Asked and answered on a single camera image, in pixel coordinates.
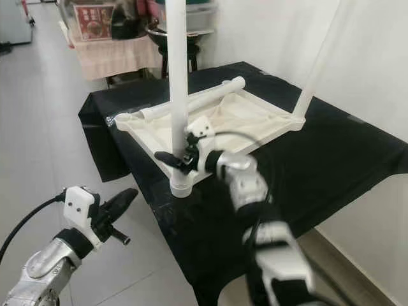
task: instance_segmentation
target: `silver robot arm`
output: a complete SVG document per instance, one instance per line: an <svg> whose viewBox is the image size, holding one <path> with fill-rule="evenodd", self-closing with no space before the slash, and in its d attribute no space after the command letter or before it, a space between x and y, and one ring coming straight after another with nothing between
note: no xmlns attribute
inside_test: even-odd
<svg viewBox="0 0 408 306"><path fill-rule="evenodd" d="M130 239L117 231L115 222L137 195L127 189L99 206L99 195L85 187L66 190L64 216L70 227L62 230L24 265L19 282L8 293L3 306L54 306L72 273L92 250L110 236L123 244Z"/></svg>

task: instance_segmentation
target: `white wall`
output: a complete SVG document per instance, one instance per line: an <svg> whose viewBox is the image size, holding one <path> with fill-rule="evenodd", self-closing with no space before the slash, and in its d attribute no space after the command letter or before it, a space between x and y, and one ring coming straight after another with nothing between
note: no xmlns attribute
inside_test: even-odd
<svg viewBox="0 0 408 306"><path fill-rule="evenodd" d="M408 1L352 0L317 96L408 142ZM247 61L303 86L336 0L218 0L204 67ZM390 177L319 230L390 298L408 305L408 175Z"/></svg>

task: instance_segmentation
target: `gray tile floor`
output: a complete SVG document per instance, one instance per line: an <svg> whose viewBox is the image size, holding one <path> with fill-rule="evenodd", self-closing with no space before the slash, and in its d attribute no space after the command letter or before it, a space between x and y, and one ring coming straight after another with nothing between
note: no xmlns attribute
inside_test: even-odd
<svg viewBox="0 0 408 306"><path fill-rule="evenodd" d="M101 182L77 113L88 93L106 84L82 78L75 51L67 47L59 29L54 4L33 4L29 10L36 20L33 42L0 57L0 241L28 211L63 187L87 185L107 199L136 184L131 176ZM39 213L16 236L0 266L0 301L28 257L63 226L61 206L56 205ZM62 292L62 306L196 305L141 196L117 227L132 242L123 247L109 240L88 256ZM238 289L232 286L229 297L222 295L224 305L247 305L240 298L245 292L242 279L236 283ZM319 278L317 290L339 301Z"/></svg>

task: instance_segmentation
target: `white rod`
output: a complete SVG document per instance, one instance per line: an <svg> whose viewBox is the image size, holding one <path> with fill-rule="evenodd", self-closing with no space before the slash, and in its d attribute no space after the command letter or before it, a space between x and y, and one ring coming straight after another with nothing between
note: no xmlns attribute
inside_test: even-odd
<svg viewBox="0 0 408 306"><path fill-rule="evenodd" d="M312 70L309 74L306 86L296 103L293 115L295 117L304 118L306 111L310 105L310 101L314 96L316 85L320 80L321 73L326 66L329 55L331 54L335 42L339 38L339 33L346 24L347 13L350 12L349 7L351 2L349 0L340 0L337 6L335 15L327 31L326 37L321 44L320 51L314 61Z"/></svg>
<svg viewBox="0 0 408 306"><path fill-rule="evenodd" d="M168 76L171 103L171 143L173 154L182 157L186 147L185 129L188 111L186 0L166 1ZM189 196L191 179L178 170L170 178L171 193L178 198Z"/></svg>
<svg viewBox="0 0 408 306"><path fill-rule="evenodd" d="M233 78L231 81L224 81L221 85L205 89L204 91L195 92L189 95L188 112L191 113L217 99L224 97L245 87L245 80L242 76ZM147 107L135 113L139 118L147 121L157 119L168 115L171 111L171 103L166 102L160 105Z"/></svg>

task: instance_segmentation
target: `white tray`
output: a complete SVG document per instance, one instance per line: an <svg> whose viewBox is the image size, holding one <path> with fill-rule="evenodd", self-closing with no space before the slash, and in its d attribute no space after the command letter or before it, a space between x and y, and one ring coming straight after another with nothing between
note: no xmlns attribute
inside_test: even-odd
<svg viewBox="0 0 408 306"><path fill-rule="evenodd" d="M189 114L189 123L201 116L207 116L215 132L239 131L253 136L262 144L283 135L288 131L299 131L304 119L295 118L291 113L244 91L226 95L212 104ZM154 158L157 151L171 152L171 117L146 121L136 113L120 113L115 117L119 130L128 132L145 150L160 169L171 177L172 169ZM217 136L217 149L248 154L257 148L246 138L236 135ZM193 183L203 180L208 175L190 173Z"/></svg>

